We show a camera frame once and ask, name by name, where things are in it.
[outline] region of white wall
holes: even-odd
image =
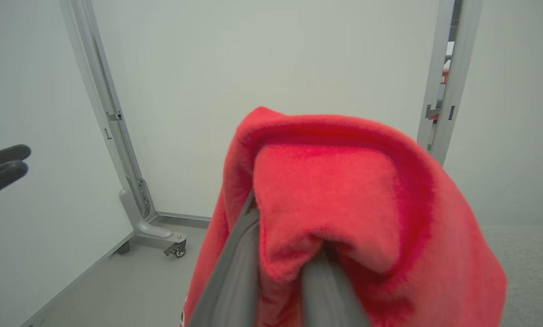
[[[264,105],[417,136],[438,0],[95,0],[158,211],[210,217],[237,124]]]
[[[0,149],[27,176],[0,191],[0,327],[22,325],[132,231],[59,4],[0,0]]]
[[[543,222],[543,0],[484,0],[444,168],[481,223]]]

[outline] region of black rubber foot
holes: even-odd
[[[128,251],[130,251],[130,242],[126,241],[125,244],[122,244],[122,246],[119,247],[118,250],[116,250],[116,253],[125,254],[128,253]]]

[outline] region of gray metal frame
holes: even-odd
[[[419,122],[419,131],[417,132],[417,143],[423,149],[429,145],[429,134],[433,126],[433,121],[427,116],[427,110],[435,110],[437,107],[437,97],[441,76],[443,74],[443,65],[446,61],[447,43],[451,29],[451,20],[454,11],[454,0],[440,0],[437,13],[437,27],[433,38],[433,51],[431,52],[431,62],[429,63],[429,76],[427,77],[427,87],[425,89],[425,99]]]
[[[482,2],[483,0],[463,0],[462,3],[459,27],[449,68],[449,80],[446,85],[439,119],[437,120],[437,130],[431,145],[431,155],[441,165],[443,165],[447,156],[451,134],[453,133],[455,120],[458,117],[467,71],[469,70],[469,61],[471,60],[475,35],[477,34],[479,16],[481,15]]]
[[[123,187],[119,196],[134,228],[135,238],[138,243],[161,248],[166,255],[181,256],[187,236],[149,223],[157,214],[128,135],[92,2],[60,0],[60,6],[86,89]]]

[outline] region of hinge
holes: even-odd
[[[106,113],[106,115],[108,116],[108,121],[111,122],[113,120],[122,120],[122,113],[120,113],[120,111],[118,111],[117,114],[108,114]]]

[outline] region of red cloth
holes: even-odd
[[[496,327],[506,276],[461,192],[417,143],[344,116],[259,107],[238,126],[191,281],[190,317],[255,190],[259,326],[299,326],[298,272],[336,243],[375,327]]]

